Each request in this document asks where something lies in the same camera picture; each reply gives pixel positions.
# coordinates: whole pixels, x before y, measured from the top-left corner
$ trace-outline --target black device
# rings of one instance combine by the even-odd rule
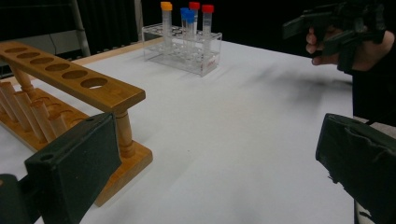
[[[396,223],[396,139],[355,119],[326,114],[316,159],[376,224]]]
[[[121,165],[113,113],[89,117],[28,158],[27,175],[0,175],[0,223],[79,223]]]
[[[339,53],[337,69],[352,70],[356,47],[362,41],[382,43],[386,25],[384,7],[375,0],[346,0],[308,9],[303,14],[283,24],[283,38],[297,35],[314,27],[318,40],[322,40],[329,26],[344,32],[323,41],[323,55]]]

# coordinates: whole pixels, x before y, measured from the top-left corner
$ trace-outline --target human hand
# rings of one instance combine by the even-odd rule
[[[340,34],[343,32],[340,29],[330,26],[326,30],[326,34],[323,40],[328,39],[331,36]],[[323,41],[318,41],[315,35],[315,30],[313,27],[309,28],[308,34],[306,35],[306,51],[310,54],[316,51],[323,50]],[[376,63],[378,63],[392,48],[394,42],[394,34],[386,31],[382,43],[376,44],[373,41],[363,41],[359,46],[357,46],[355,51],[355,58],[352,64],[352,69],[357,71],[368,71]],[[338,53],[330,56],[317,56],[312,59],[313,65],[321,64],[338,64]]]

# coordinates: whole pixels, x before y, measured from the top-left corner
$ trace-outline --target table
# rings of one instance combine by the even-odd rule
[[[352,117],[351,76],[226,41],[219,67],[205,77],[145,62],[142,49],[99,59],[84,66],[146,91],[129,116],[134,140],[154,161],[81,223],[353,223],[353,199],[315,160],[324,115]],[[33,152],[0,133],[0,174],[21,179]]]

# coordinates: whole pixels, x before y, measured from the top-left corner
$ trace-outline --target person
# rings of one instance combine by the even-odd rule
[[[393,0],[381,2],[384,6],[384,23],[387,27],[380,44],[363,41],[356,47],[352,70],[353,114],[396,127],[396,6]],[[328,27],[323,40],[343,32],[333,26]],[[310,54],[321,52],[323,40],[319,40],[313,27],[306,35],[306,51]],[[312,64],[338,64],[338,54],[314,56]]]

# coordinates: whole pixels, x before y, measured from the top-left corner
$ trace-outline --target test tube rack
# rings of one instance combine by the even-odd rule
[[[169,65],[188,71],[201,77],[207,75],[219,65],[222,33],[211,33],[210,51],[204,53],[205,37],[197,31],[193,39],[183,38],[183,28],[172,26],[170,52],[165,52],[163,25],[154,24],[142,28],[145,61]],[[186,58],[186,42],[193,45],[190,52],[192,60]]]
[[[0,61],[21,86],[0,82],[0,123],[37,152],[88,118],[73,106],[35,88],[35,77],[116,117],[121,166],[95,200],[103,205],[152,162],[152,152],[133,140],[128,109],[146,98],[144,90],[16,41],[0,43]]]

